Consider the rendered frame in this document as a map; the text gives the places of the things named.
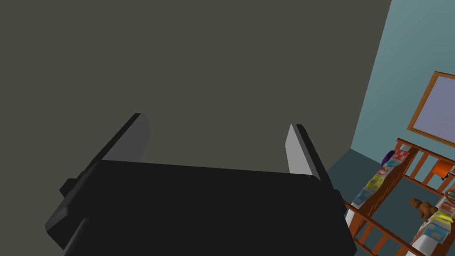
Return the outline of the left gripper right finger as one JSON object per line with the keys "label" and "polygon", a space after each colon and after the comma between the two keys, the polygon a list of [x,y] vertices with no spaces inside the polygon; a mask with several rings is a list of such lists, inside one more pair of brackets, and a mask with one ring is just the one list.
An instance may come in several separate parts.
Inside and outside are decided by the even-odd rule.
{"label": "left gripper right finger", "polygon": [[324,186],[333,189],[327,171],[303,125],[290,125],[285,149],[290,173],[314,176]]}

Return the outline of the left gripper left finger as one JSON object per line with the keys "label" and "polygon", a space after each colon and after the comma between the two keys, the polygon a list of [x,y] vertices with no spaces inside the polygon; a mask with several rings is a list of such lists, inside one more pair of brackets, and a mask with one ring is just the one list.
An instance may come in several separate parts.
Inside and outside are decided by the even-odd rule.
{"label": "left gripper left finger", "polygon": [[146,114],[135,113],[96,154],[85,170],[101,160],[138,162],[144,155],[151,136]]}

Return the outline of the wooden framed window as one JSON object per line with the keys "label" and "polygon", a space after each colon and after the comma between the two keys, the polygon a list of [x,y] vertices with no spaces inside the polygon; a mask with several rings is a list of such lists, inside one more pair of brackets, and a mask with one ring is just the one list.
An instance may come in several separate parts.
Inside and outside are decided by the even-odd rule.
{"label": "wooden framed window", "polygon": [[407,130],[455,148],[455,75],[433,73]]}

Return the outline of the wooden crib with patterned bumpers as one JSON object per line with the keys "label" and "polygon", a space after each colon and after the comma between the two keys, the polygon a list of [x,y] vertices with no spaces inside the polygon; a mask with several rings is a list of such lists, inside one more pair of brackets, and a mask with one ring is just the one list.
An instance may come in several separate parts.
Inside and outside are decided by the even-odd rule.
{"label": "wooden crib with patterned bumpers", "polygon": [[455,160],[399,138],[347,207],[358,256],[455,256]]}

